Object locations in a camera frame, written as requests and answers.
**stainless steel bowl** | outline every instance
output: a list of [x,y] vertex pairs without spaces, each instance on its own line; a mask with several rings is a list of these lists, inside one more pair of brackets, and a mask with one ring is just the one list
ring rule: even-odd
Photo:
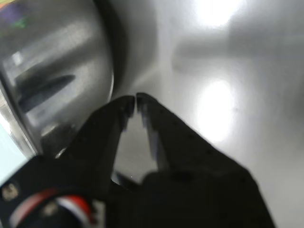
[[34,151],[56,156],[111,97],[113,70],[91,0],[0,3],[1,80]]

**screw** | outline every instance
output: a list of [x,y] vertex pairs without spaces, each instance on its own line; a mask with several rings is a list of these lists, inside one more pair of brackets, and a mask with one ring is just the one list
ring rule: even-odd
[[2,188],[2,198],[4,201],[9,202],[19,195],[18,189],[12,183],[5,185]]
[[57,211],[58,211],[58,205],[52,201],[43,208],[42,214],[46,217],[50,217],[56,214]]

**reflective metal surface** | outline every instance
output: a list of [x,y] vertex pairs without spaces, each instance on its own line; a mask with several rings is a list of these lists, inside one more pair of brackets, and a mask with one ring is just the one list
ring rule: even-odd
[[110,99],[101,18],[90,0],[6,0],[0,28],[1,80],[12,106],[36,149],[55,155]]
[[[304,1],[110,3],[128,37],[115,96],[157,97],[250,169],[278,227],[302,227]],[[116,169],[140,181],[156,165],[139,116],[128,129]]]

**black robotic claw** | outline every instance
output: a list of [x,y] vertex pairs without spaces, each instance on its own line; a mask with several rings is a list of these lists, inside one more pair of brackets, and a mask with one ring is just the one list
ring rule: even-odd
[[2,186],[14,183],[20,191],[16,199],[0,201],[4,226],[11,227],[10,215],[29,196],[51,187],[62,191],[72,187],[106,203],[109,227],[274,227],[245,168],[153,97],[139,93],[136,98],[158,172],[149,174],[133,193],[111,185],[119,138],[135,100],[118,98],[92,114],[59,159],[36,157]]

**black plastic part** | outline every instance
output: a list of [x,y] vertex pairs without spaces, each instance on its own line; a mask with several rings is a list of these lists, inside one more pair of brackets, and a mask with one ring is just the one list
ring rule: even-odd
[[133,96],[123,96],[94,112],[60,157],[90,163],[94,171],[87,179],[94,183],[96,196],[109,191],[120,135],[133,115],[134,104]]
[[18,228],[83,228],[70,211],[58,205],[58,210],[51,216],[43,214],[42,209],[27,217]]
[[132,227],[273,228],[249,172],[147,94],[137,94],[159,172],[145,178]]
[[138,94],[137,105],[158,172],[148,175],[141,187],[126,184],[133,192],[111,181],[118,141],[134,109],[133,96],[121,97],[92,114],[60,159],[33,158],[5,183],[13,183],[19,195],[9,202],[0,199],[4,227],[24,199],[54,188],[79,194],[84,190],[104,200],[106,225],[112,228],[274,228],[245,168],[153,97]]
[[3,227],[10,227],[10,215],[20,203],[44,190],[51,189],[58,194],[65,192],[91,195],[90,189],[95,183],[88,181],[87,177],[90,175],[92,171],[85,161],[59,161],[42,156],[32,158],[4,183],[14,184],[19,193],[15,199],[8,202],[0,195],[0,220]]

